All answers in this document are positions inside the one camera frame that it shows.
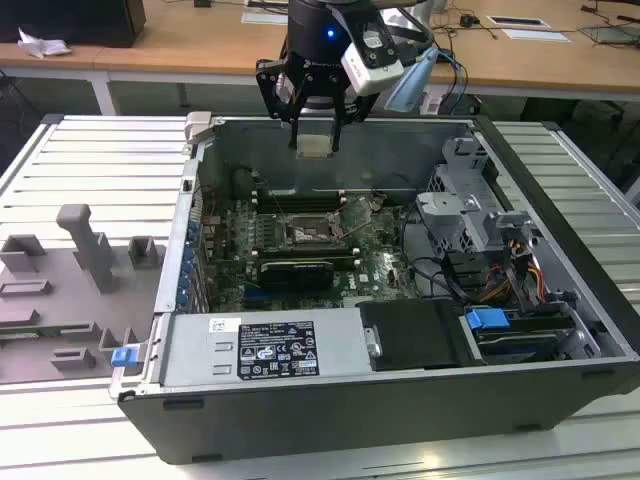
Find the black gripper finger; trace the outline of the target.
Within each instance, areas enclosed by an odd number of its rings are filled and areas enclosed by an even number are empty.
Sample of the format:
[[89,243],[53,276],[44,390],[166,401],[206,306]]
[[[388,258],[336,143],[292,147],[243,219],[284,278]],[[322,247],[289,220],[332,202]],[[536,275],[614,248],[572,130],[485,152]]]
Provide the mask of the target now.
[[256,62],[255,78],[269,116],[290,126],[288,146],[296,150],[301,97],[295,83],[291,84],[287,100],[283,99],[285,83],[293,80],[289,76],[290,67],[287,57],[279,60],[259,59]]
[[357,96],[351,103],[345,102],[345,94],[333,98],[334,117],[331,128],[331,149],[339,150],[342,128],[351,123],[363,122],[376,103],[376,95]]

